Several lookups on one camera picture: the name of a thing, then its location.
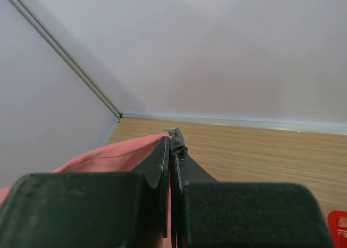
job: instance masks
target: pink fabric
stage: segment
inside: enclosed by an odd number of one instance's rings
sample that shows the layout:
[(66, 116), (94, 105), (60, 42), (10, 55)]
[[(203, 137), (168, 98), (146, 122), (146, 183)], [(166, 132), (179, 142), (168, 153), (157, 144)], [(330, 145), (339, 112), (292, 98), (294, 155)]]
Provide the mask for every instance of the pink fabric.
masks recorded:
[[(107, 145), (82, 154), (53, 173), (64, 172), (116, 172), (129, 171), (141, 163), (154, 150), (158, 140), (167, 133), (156, 134)], [(0, 188), (0, 208), (10, 192), (10, 188)], [(171, 229), (171, 200), (169, 190), (168, 235)], [(171, 247), (171, 239), (165, 238), (158, 247)]]

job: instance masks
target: white panel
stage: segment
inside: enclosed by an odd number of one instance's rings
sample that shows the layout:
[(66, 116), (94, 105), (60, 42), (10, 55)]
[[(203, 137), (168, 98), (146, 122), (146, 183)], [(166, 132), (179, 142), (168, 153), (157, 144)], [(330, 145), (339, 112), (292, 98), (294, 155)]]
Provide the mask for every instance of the white panel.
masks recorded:
[(117, 119), (0, 0), (0, 187), (104, 144)]
[(124, 113), (347, 125), (346, 0), (25, 0)]

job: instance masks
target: metal frame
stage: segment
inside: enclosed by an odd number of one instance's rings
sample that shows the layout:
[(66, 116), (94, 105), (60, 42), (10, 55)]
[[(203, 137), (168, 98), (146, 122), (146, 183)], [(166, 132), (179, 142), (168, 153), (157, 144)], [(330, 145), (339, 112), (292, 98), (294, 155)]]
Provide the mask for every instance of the metal frame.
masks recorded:
[(118, 118), (122, 113), (111, 102), (106, 94), (90, 78), (85, 70), (77, 63), (71, 54), (60, 44), (60, 42), (51, 34), (51, 32), (42, 24), (42, 22), (30, 11), (23, 0), (9, 0), (11, 4), (28, 20), (38, 33), (52, 46), (52, 48), (65, 60), (65, 62), (75, 71), (77, 76), (93, 91), (93, 93), (106, 105), (106, 107)]

